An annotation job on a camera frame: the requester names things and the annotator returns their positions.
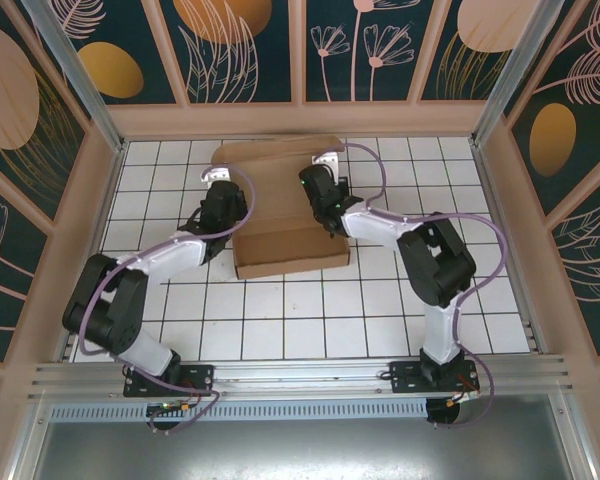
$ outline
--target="wall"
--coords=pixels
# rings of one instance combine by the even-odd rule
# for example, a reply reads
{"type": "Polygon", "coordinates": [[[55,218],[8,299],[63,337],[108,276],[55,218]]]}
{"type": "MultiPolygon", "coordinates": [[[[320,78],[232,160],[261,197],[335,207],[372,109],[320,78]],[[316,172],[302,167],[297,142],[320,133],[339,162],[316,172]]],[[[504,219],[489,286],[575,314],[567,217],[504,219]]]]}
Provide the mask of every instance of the wall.
{"type": "Polygon", "coordinates": [[[127,138],[467,134],[537,3],[50,2],[127,138]]]}
{"type": "Polygon", "coordinates": [[[112,156],[24,18],[0,1],[0,465],[22,386],[54,358],[112,156]]]}
{"type": "Polygon", "coordinates": [[[600,452],[600,0],[561,16],[485,150],[534,318],[600,452]]]}

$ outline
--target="metal bracket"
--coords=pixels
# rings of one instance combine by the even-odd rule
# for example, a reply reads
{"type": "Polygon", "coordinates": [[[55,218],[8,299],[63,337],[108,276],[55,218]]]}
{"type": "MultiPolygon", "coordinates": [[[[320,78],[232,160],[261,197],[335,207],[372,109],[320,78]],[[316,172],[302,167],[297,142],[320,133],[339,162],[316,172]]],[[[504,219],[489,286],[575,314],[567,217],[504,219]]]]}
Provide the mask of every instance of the metal bracket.
{"type": "Polygon", "coordinates": [[[338,152],[327,152],[319,157],[311,157],[311,163],[313,165],[326,165],[331,169],[333,173],[333,180],[335,184],[338,184],[338,152]]]}
{"type": "Polygon", "coordinates": [[[387,378],[391,380],[393,393],[442,393],[453,395],[467,389],[464,381],[480,390],[476,365],[471,360],[458,362],[453,369],[446,372],[437,386],[425,378],[420,360],[410,362],[392,362],[389,364],[387,378]]]}
{"type": "MultiPolygon", "coordinates": [[[[198,390],[211,390],[213,388],[213,374],[213,365],[182,365],[179,385],[193,387],[198,390]]],[[[126,398],[186,398],[190,396],[184,392],[162,388],[131,369],[126,370],[122,395],[126,398]]]]}
{"type": "Polygon", "coordinates": [[[227,167],[217,167],[209,170],[205,175],[200,176],[202,183],[207,184],[207,188],[211,188],[213,182],[217,180],[230,181],[229,169],[227,167]]]}

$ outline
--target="cable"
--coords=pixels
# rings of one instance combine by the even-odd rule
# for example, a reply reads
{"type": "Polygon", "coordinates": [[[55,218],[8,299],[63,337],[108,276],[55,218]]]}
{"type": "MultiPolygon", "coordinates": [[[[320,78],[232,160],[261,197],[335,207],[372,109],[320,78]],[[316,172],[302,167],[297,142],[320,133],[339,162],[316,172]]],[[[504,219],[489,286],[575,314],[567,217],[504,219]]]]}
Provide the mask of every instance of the cable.
{"type": "MultiPolygon", "coordinates": [[[[245,217],[240,222],[236,223],[233,227],[225,230],[224,232],[209,233],[209,234],[204,234],[204,235],[191,234],[191,235],[183,235],[180,237],[171,238],[165,242],[159,243],[158,245],[154,245],[153,247],[147,248],[146,250],[143,250],[142,252],[136,253],[133,257],[129,258],[128,260],[125,260],[124,262],[117,265],[113,270],[111,270],[104,277],[102,282],[100,282],[100,284],[96,287],[95,291],[93,292],[93,295],[91,296],[91,299],[89,300],[89,303],[87,304],[87,308],[84,311],[84,315],[82,316],[82,321],[80,322],[80,329],[78,330],[78,348],[80,349],[80,352],[83,355],[93,356],[93,355],[99,355],[101,353],[107,353],[107,351],[105,349],[87,350],[85,343],[84,343],[85,342],[84,337],[85,337],[85,332],[87,330],[87,323],[89,323],[89,319],[91,318],[91,314],[93,313],[93,309],[95,308],[97,301],[100,299],[100,296],[102,295],[102,292],[104,292],[107,285],[115,278],[115,276],[118,273],[120,273],[122,270],[129,267],[130,265],[133,265],[136,262],[141,262],[147,256],[149,256],[153,253],[156,253],[156,252],[160,252],[164,248],[170,247],[173,244],[176,244],[176,243],[179,243],[182,241],[188,241],[188,240],[212,240],[214,238],[220,238],[220,237],[224,237],[226,235],[231,235],[233,232],[235,232],[236,230],[241,228],[245,223],[247,223],[247,221],[251,218],[251,215],[253,215],[254,206],[256,204],[256,191],[255,191],[253,182],[251,181],[249,176],[242,169],[240,169],[234,165],[227,165],[227,164],[211,165],[210,167],[205,169],[204,172],[202,172],[202,176],[204,177],[204,175],[206,175],[210,170],[212,170],[214,168],[218,168],[218,167],[223,167],[223,168],[227,168],[231,171],[234,171],[235,173],[240,175],[245,180],[247,185],[249,186],[249,191],[251,192],[251,205],[249,205],[249,208],[247,209],[247,214],[245,215],[245,217]]],[[[211,402],[209,402],[209,404],[207,406],[202,408],[196,415],[194,415],[191,419],[187,420],[186,422],[180,422],[178,425],[173,427],[171,430],[161,431],[161,430],[158,430],[157,428],[155,428],[155,426],[153,425],[153,419],[155,417],[152,415],[150,418],[149,424],[150,424],[151,428],[153,429],[154,433],[161,432],[164,435],[169,435],[169,432],[176,433],[177,431],[188,427],[193,422],[198,420],[198,418],[200,418],[201,416],[206,414],[216,404],[216,402],[220,398],[220,392],[218,392],[216,390],[201,390],[201,389],[196,389],[196,388],[185,388],[185,387],[179,387],[177,385],[172,385],[170,383],[166,383],[166,382],[160,380],[157,377],[154,377],[153,375],[145,372],[141,368],[134,367],[130,363],[119,358],[117,355],[111,355],[111,357],[114,360],[119,361],[119,362],[123,363],[124,365],[126,365],[127,368],[133,369],[135,372],[137,372],[138,374],[145,377],[147,380],[152,381],[153,383],[155,383],[156,385],[158,385],[160,387],[163,387],[163,388],[166,388],[169,390],[174,390],[177,392],[188,393],[189,395],[208,395],[208,394],[214,395],[214,399],[211,400],[211,402]]]]}
{"type": "Polygon", "coordinates": [[[464,375],[456,373],[456,377],[458,377],[458,380],[460,380],[466,387],[469,387],[474,392],[478,391],[478,389],[469,380],[464,378],[464,375]]]}
{"type": "Polygon", "coordinates": [[[320,153],[319,155],[316,155],[315,157],[316,158],[321,157],[322,155],[324,155],[327,152],[333,152],[333,151],[342,152],[342,151],[344,151],[344,149],[346,147],[353,147],[353,148],[359,148],[361,150],[364,150],[365,152],[369,153],[375,159],[375,161],[378,163],[378,166],[380,167],[380,175],[382,177],[382,184],[380,187],[380,192],[377,193],[376,195],[372,196],[371,198],[369,198],[366,201],[366,207],[369,212],[374,213],[374,214],[378,215],[379,217],[386,218],[388,220],[395,220],[395,221],[399,221],[399,222],[403,222],[403,223],[424,223],[424,222],[433,222],[433,221],[437,221],[437,220],[446,220],[446,219],[450,219],[450,218],[466,218],[466,219],[475,220],[475,221],[478,221],[480,223],[487,225],[496,234],[496,237],[498,239],[498,245],[500,246],[500,254],[501,254],[500,262],[498,263],[498,266],[496,267],[496,269],[494,270],[494,272],[491,275],[489,275],[487,278],[482,280],[480,283],[476,284],[474,287],[469,288],[467,291],[463,292],[460,295],[460,297],[458,298],[458,301],[456,302],[455,310],[453,312],[453,324],[452,324],[453,341],[458,346],[458,348],[463,350],[469,357],[471,357],[484,370],[484,372],[487,376],[487,379],[489,380],[489,398],[487,401],[487,406],[480,413],[480,415],[478,415],[476,418],[474,418],[472,420],[468,420],[463,423],[455,423],[455,424],[450,424],[447,426],[456,428],[456,427],[464,427],[464,426],[472,425],[472,424],[478,422],[480,419],[482,419],[487,414],[487,412],[491,409],[491,405],[493,404],[493,397],[495,395],[495,385],[494,385],[494,381],[493,381],[493,375],[491,374],[489,367],[487,367],[487,364],[477,354],[473,353],[466,346],[464,346],[462,344],[462,342],[460,341],[460,337],[458,334],[458,326],[460,323],[460,307],[462,306],[464,301],[469,297],[469,295],[471,295],[474,292],[477,292],[479,289],[481,289],[481,288],[485,287],[486,285],[488,285],[489,283],[491,283],[498,276],[498,274],[504,269],[506,262],[507,262],[507,257],[509,254],[509,245],[507,243],[507,238],[505,237],[504,233],[502,233],[502,230],[500,230],[498,228],[498,226],[495,225],[493,222],[490,222],[489,220],[486,220],[485,218],[482,218],[481,216],[475,215],[473,213],[444,213],[444,214],[429,215],[429,216],[423,216],[423,217],[406,217],[404,215],[398,215],[398,214],[395,214],[392,212],[388,212],[386,210],[381,210],[381,209],[373,207],[371,205],[371,202],[373,202],[374,200],[377,200],[379,198],[382,198],[387,190],[387,172],[384,168],[384,163],[382,162],[380,155],[378,155],[376,152],[371,150],[366,145],[362,145],[360,143],[344,142],[344,143],[341,143],[340,145],[338,145],[337,147],[331,147],[331,148],[325,149],[322,153],[320,153]]]}

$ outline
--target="white bracket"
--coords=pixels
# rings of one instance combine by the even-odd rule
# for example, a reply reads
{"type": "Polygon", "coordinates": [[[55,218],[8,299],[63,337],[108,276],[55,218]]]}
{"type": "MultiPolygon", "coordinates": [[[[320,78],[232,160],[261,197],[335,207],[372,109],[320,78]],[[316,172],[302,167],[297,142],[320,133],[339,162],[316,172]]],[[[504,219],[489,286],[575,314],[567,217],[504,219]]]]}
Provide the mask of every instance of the white bracket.
{"type": "Polygon", "coordinates": [[[209,170],[205,175],[201,175],[200,180],[207,184],[207,188],[211,188],[213,182],[217,180],[231,180],[229,169],[227,167],[216,167],[209,170]]]}
{"type": "Polygon", "coordinates": [[[313,165],[326,165],[333,173],[333,180],[338,184],[338,152],[327,152],[319,157],[311,157],[313,165]]]}

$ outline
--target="metal rail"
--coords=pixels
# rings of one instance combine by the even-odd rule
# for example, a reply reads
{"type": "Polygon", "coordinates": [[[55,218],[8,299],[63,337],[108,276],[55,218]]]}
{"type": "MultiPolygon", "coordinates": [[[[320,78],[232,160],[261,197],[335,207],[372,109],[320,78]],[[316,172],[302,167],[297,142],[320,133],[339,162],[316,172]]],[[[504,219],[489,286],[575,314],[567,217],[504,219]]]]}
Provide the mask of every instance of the metal rail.
{"type": "MultiPolygon", "coordinates": [[[[564,360],[559,355],[485,355],[484,359],[493,373],[496,395],[550,394],[571,389],[564,360]]],[[[214,388],[228,400],[395,397],[389,382],[378,377],[388,369],[389,361],[217,362],[214,388]]],[[[480,369],[478,375],[486,391],[486,376],[480,369]]],[[[40,364],[27,394],[30,403],[137,401],[125,399],[122,389],[119,364],[40,364]]]]}

